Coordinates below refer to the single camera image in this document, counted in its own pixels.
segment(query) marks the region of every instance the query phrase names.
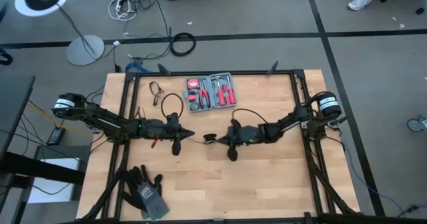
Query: person's foot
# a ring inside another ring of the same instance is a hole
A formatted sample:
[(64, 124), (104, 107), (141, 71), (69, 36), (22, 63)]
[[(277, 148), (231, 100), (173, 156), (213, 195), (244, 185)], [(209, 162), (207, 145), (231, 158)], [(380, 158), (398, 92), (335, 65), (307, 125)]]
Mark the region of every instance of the person's foot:
[(348, 7), (351, 10), (354, 11), (359, 11), (362, 8), (364, 8), (365, 6), (367, 6), (367, 4), (371, 3), (372, 0), (354, 0), (351, 3), (348, 4)]

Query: wooden table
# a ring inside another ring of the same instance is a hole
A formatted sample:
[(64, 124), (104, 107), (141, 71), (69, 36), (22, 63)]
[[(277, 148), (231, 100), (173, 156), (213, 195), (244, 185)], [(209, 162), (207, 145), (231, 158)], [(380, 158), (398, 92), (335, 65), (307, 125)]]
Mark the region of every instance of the wooden table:
[[(310, 95), (326, 90), (320, 70), (305, 70), (305, 73)], [(160, 105), (152, 105), (153, 95), (148, 84), (156, 81), (165, 94), (181, 95), (184, 80), (185, 77), (142, 77), (136, 105), (143, 109), (141, 114), (145, 112), (147, 118), (165, 121)], [(108, 75), (101, 102), (103, 108), (119, 112), (123, 82), (124, 74)], [(288, 76), (236, 75), (234, 83), (236, 108), (257, 111), (268, 121), (276, 122), (295, 107)], [(132, 87), (128, 93), (125, 113), (129, 113)], [(180, 108), (176, 97), (165, 101), (165, 113), (179, 112)], [(179, 122), (184, 128), (195, 131), (193, 140), (203, 141), (202, 136), (207, 133), (217, 133), (221, 137), (230, 126), (232, 108), (201, 113), (189, 113), (186, 108), (184, 106)], [(256, 126), (262, 122), (256, 115), (244, 111), (236, 112), (236, 119), (242, 125)], [(333, 131), (328, 131), (328, 135), (339, 139)], [(185, 139), (177, 157), (171, 154), (171, 142), (159, 142), (154, 149), (151, 143), (145, 139), (131, 141), (128, 169), (144, 164), (151, 178), (163, 175), (163, 198), (170, 212), (162, 220), (302, 217), (304, 212), (316, 215), (299, 127), (287, 131), (274, 144), (238, 147), (236, 162), (227, 158), (228, 147), (219, 143), (204, 145)], [(112, 147), (112, 143), (106, 143), (91, 154), (77, 217), (84, 216), (104, 190)], [(342, 146), (326, 139), (322, 147), (330, 183), (351, 208), (359, 210)], [(327, 210), (321, 184), (320, 193), (324, 210)], [(116, 195), (113, 192), (110, 216)], [(124, 201), (121, 220), (139, 221), (140, 211)]]

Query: black glove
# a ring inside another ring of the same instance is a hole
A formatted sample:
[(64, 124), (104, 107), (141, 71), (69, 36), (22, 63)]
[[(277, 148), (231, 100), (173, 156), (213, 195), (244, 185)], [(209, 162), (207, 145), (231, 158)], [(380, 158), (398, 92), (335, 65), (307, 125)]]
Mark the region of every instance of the black glove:
[(123, 179), (127, 183), (127, 187), (129, 188), (130, 194), (123, 192), (121, 194), (121, 197), (125, 199), (130, 205), (142, 210), (147, 211), (147, 208), (145, 207), (145, 204), (142, 201), (141, 195), (138, 192), (139, 186), (142, 184), (142, 182), (148, 182), (149, 185), (154, 188), (159, 195), (161, 196), (161, 180), (163, 176), (157, 175), (154, 178), (154, 183), (152, 183), (148, 177), (147, 169), (145, 168), (145, 165), (141, 165), (141, 170), (139, 170), (138, 167), (133, 167), (133, 169), (127, 171)]

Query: gray tool case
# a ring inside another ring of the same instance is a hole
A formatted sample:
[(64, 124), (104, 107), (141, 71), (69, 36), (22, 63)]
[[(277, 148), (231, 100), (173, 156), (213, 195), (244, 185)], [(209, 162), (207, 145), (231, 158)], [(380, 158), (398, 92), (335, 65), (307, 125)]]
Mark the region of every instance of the gray tool case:
[[(222, 102), (218, 82), (222, 89)], [(189, 112), (209, 111), (213, 108), (234, 107), (237, 104), (234, 83), (230, 73), (219, 73), (185, 80), (184, 99)]]

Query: black metal frame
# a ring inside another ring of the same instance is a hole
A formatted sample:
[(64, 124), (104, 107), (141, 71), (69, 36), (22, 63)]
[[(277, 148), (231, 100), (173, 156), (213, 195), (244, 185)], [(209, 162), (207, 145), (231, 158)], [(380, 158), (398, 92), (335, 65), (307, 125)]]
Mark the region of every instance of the black metal frame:
[[(229, 72), (232, 75), (267, 75), (267, 71), (261, 70), (261, 71), (221, 71), (221, 72)], [(202, 75), (212, 75), (214, 73), (218, 73), (218, 71), (181, 71), (181, 72), (173, 72), (171, 76), (177, 77), (177, 76), (202, 76)], [(301, 83), (301, 90), (304, 94), (304, 99), (308, 100), (310, 98), (310, 95), (308, 93), (308, 86), (306, 83), (306, 78), (304, 75), (304, 70), (301, 69), (294, 69), (294, 70), (277, 70), (273, 72), (273, 75), (288, 75), (290, 77), (290, 81), (292, 84), (292, 92), (294, 94), (295, 104), (299, 105), (301, 103), (300, 94), (298, 91), (298, 84), (297, 79), (300, 80)], [(120, 110), (119, 115), (124, 116), (125, 115), (125, 107), (127, 105), (127, 96), (129, 92), (129, 87), (131, 86), (131, 82), (133, 82), (133, 93), (131, 96), (131, 104), (129, 109), (129, 118), (132, 118), (135, 115), (135, 109), (136, 109), (136, 102), (137, 102), (137, 95), (138, 95), (138, 89), (139, 89), (139, 79), (141, 77), (165, 77), (166, 74), (164, 73), (126, 73), (125, 74), (125, 82), (123, 85), (123, 93), (121, 96), (121, 104), (120, 104)], [(308, 134), (306, 131), (302, 129), (302, 139), (304, 142), (304, 149), (306, 152), (307, 158), (313, 158), (312, 151), (310, 147), (310, 139), (308, 138)], [(117, 164), (117, 158), (118, 158), (118, 151), (119, 151), (119, 143), (115, 143), (113, 146), (113, 152), (111, 154), (111, 160), (110, 160), (110, 166), (109, 166), (109, 173), (108, 173), (108, 179), (107, 179), (107, 185), (110, 183), (112, 177), (115, 173), (115, 166)], [(129, 146), (130, 143), (124, 143), (124, 151), (122, 156), (122, 162), (121, 167), (127, 169), (127, 161), (129, 158)], [(323, 175), (323, 177), (328, 180), (328, 173), (326, 171), (326, 164), (324, 161), (324, 156), (322, 153), (322, 147), (320, 145), (320, 142), (315, 142), (315, 148), (317, 152), (317, 158), (318, 163), (320, 166), (320, 171)], [(324, 208), (322, 207), (322, 201), (320, 198), (320, 191), (318, 187), (318, 182), (316, 178), (316, 174), (308, 164), (308, 171), (310, 175), (310, 183), (312, 188), (312, 193), (314, 197), (314, 203), (316, 207), (316, 213), (319, 215), (321, 213), (324, 213)], [(115, 204), (115, 210), (114, 210), (114, 218), (119, 219), (121, 215), (121, 204), (122, 204), (122, 198), (120, 196), (120, 193), (123, 191), (124, 188), (124, 182), (121, 180), (119, 182), (117, 192), (117, 199)], [(334, 202), (332, 201), (332, 198), (330, 197), (329, 193), (324, 190), (326, 194), (326, 200), (328, 204), (328, 210), (329, 213), (336, 213)], [(109, 198), (107, 198), (107, 201), (105, 202), (102, 212), (101, 212), (101, 218), (106, 218), (109, 213)], [(179, 221), (158, 221), (159, 223), (225, 223), (224, 220), (179, 220)], [(227, 223), (315, 223), (315, 219), (311, 218), (309, 213), (304, 213), (304, 217), (296, 217), (296, 218), (275, 218), (275, 219), (230, 219), (227, 220)], [(145, 223), (145, 221), (127, 221), (122, 223)]]

